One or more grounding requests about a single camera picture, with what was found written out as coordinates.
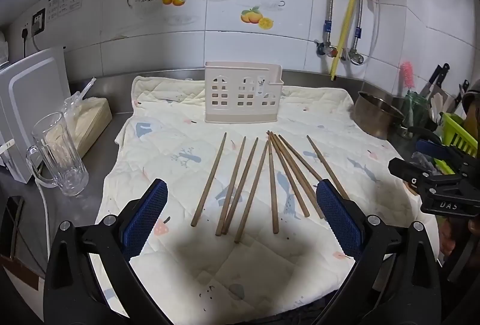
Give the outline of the green plastic basket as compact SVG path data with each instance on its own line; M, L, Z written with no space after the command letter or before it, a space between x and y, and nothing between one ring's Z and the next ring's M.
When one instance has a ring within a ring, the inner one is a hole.
M442 115L442 145L455 146L459 150L475 157L478 150L478 142L462 127L464 119L457 114Z

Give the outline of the wooden chopstick two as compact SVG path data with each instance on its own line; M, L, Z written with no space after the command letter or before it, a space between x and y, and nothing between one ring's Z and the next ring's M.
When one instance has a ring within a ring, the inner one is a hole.
M230 206L230 199L231 199L231 196L232 196L232 193L233 193L234 184L235 184L238 172L239 172L239 166L240 166L241 159L242 159L241 157L242 157L242 154L243 154L243 151L244 151L244 148L245 148L246 138L247 137L244 136L243 139L242 139L242 143L241 143L241 146L239 148L239 152L238 152L238 155L237 155L237 158L236 158L236 162L235 162L235 165L233 167L232 174L230 176L229 186L227 187L227 192L226 192L226 195L225 195L225 198L224 198L224 203L222 205L219 222L218 222L217 227L216 227L216 236L221 236L222 235L222 230L223 230L226 215L227 215L227 212L228 212L228 209L229 209L229 206Z

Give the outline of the wooden chopstick one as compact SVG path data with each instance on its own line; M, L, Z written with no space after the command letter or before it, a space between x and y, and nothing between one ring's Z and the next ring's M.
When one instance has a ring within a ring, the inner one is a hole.
M205 202L207 200L208 193L210 192L211 185L212 185L213 179L215 178L217 168L220 164L220 160L221 160L221 156L222 156L222 153L223 153L223 150L224 150L224 145L225 145L225 142L226 142L226 138L227 138L227 133L224 133L224 135L222 137L222 140L221 140L221 144L218 148L215 160L212 164L212 168L210 170L208 180L205 183L204 189L203 189L202 194L201 194L200 199L199 199L199 203L198 203L197 208L196 208L196 210L193 214L193 218L192 218L191 223L190 223L190 225L192 227L197 226L197 224L199 222L199 219L201 217L201 214L203 212L203 207L204 207Z

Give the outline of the wooden chopstick eight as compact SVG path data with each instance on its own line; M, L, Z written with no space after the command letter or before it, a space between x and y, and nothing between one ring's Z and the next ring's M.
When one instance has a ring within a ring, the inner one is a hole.
M282 136L278 136L281 140L282 144L287 147L287 149L301 162L301 164L313 175L318 182L320 182L323 178L320 176L318 172L304 159L304 157L295 150L295 148L287 142L287 140Z

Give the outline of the black handled kitchen knife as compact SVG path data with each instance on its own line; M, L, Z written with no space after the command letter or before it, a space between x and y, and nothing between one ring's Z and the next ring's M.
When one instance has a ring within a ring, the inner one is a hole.
M443 65L437 65L433 71L433 74L430 76L428 82L422 88L420 92L420 96L427 97L428 95L430 95L432 86L441 87L449 70L450 70L450 65L448 63L444 63Z

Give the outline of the wooden chopstick five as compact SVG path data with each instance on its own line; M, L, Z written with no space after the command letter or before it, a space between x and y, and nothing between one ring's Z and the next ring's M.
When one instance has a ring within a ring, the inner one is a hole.
M274 234L278 234L279 232L279 222L278 222L278 199L277 199L277 191L276 191L276 179L275 179L275 169L274 169L274 161L272 155L272 136L270 132L267 132L268 135L268 154L269 154L269 182L270 182L270 196L271 196L271 210L272 210L272 232Z

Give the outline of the wooden chopstick three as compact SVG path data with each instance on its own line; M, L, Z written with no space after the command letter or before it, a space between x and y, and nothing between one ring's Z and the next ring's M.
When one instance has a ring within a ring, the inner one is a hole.
M223 230L222 230L223 235L227 234L227 232L229 231L229 228L230 228L230 224L232 223L233 216L235 214L235 211L237 209L237 206L238 206L241 194L242 194L242 190L245 186L245 182L247 181L247 176L248 176L248 173L249 173L249 170L250 170L250 167L251 167L251 163L253 161L253 157L255 156L256 147L258 145L258 140L259 140L258 138L255 139L255 141L253 143L253 146L250 150L250 153L248 155L247 162L246 162L246 164L244 166L244 169L243 169L243 172L241 174L241 178L238 182L238 186L234 188L235 193L234 193L234 196L233 196L233 200L229 204L229 209L228 209L226 219L225 219L225 222L224 222L224 226L223 226Z

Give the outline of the silver angle valve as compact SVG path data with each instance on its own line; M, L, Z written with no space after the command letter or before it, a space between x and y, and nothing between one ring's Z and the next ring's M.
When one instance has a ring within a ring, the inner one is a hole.
M346 53L347 59L353 64L353 65L363 65L364 64L364 57L358 53L358 51L352 47L347 53Z

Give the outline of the wooden chopstick six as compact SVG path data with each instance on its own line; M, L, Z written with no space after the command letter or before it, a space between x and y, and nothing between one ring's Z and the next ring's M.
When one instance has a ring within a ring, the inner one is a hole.
M291 190L295 195L295 198L298 202L298 205L299 205L300 209L302 210L302 213L304 214L304 217L309 217L310 212L308 211L308 208L306 207L306 204L304 203L304 200L299 193L298 187L295 184L295 180L293 179L292 174L290 173L289 166L286 162L286 159L284 158L284 156L281 152L280 146L277 144L277 142L275 140L275 135L272 133L272 131L269 131L268 136L272 141L273 148L275 148L275 151L277 152L279 161L281 162L281 165L282 165L283 170L285 172L286 179L288 180L289 185L291 186Z

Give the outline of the bagged beige tissue box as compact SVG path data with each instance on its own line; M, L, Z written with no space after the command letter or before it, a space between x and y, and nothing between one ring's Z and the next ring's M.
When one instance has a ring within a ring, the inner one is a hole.
M112 112L106 98L86 98L95 81L96 78L91 78L80 92L66 98L62 109L68 131L80 157L87 154L112 121Z

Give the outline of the wooden chopstick nine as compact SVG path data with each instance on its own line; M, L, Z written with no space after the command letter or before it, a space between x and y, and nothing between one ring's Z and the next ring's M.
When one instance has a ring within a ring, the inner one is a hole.
M343 185L338 180L338 177L336 176L336 174L334 173L334 171L330 167L329 163L324 158L323 154L320 152L320 149L316 146L316 144L313 142L312 138L309 135L307 136L307 139L308 139L308 142L310 143L310 145L312 146L313 150L315 151L317 157L320 159L320 162L325 167L325 169L326 169L327 173L329 174L330 178L332 178L332 180L334 182L334 185L337 188L337 190L339 191L339 193L342 195L342 197L344 199L349 200L349 196L347 195L346 190L344 189Z

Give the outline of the wooden chopstick seven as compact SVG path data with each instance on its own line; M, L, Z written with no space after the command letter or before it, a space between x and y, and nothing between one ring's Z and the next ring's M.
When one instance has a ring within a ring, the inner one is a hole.
M300 186L302 187L302 189L306 193L308 199L311 201L313 208L315 209L315 211L317 212L317 214L319 215L320 218L324 218L324 215L323 215L323 213L320 209L320 206L318 206L318 203L316 201L317 198L315 196L315 192L313 192L313 188L308 183L304 173L302 172L302 170L300 170L300 168L296 164L293 157L290 156L290 153L288 152L286 147L282 144L282 142L280 141L278 136L275 135L275 134L273 134L272 136L273 136L273 139L276 141L278 147L280 148L280 151L281 151L282 155L287 160L287 163L288 163L289 167L294 172L295 178L297 178Z

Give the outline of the red handled water valve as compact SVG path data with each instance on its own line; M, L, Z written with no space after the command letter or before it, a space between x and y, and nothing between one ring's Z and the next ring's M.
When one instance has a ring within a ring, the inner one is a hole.
M332 46L330 42L320 42L318 40L314 41L316 45L316 54L319 57L322 56L328 56L331 58L334 58L337 56L337 48L335 46Z

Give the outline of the stainless steel pot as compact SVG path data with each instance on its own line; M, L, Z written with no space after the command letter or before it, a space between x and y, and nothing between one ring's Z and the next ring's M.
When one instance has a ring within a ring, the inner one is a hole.
M378 139L387 139L392 129L402 123L404 115L385 100L367 92L358 92L352 118L367 134Z

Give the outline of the wooden chopstick four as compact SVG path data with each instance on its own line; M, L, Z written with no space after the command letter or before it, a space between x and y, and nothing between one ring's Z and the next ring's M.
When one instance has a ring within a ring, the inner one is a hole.
M252 207L255 195L256 195L256 190L257 190L257 187L258 187L258 184L259 184L259 181L260 181L259 179L260 179L260 176L261 176L261 173L262 173L262 170L263 170L264 161L265 161L266 154L267 154L267 151L268 151L268 148L269 148L268 145L269 145L269 142L267 141L264 145L264 149L263 149L261 157L259 159L260 161L259 161L259 164L257 166L256 175L255 175L255 178L254 178L253 183L252 183L251 188L250 188L250 193L249 193L249 196L248 196L248 199L247 199L246 206L243 210L243 214L241 216L241 221L239 223L238 230L237 230L236 235L234 237L234 242L236 244L238 244L241 241L242 234L243 234L244 229L247 225L247 219L248 219L248 216L250 214L251 207Z

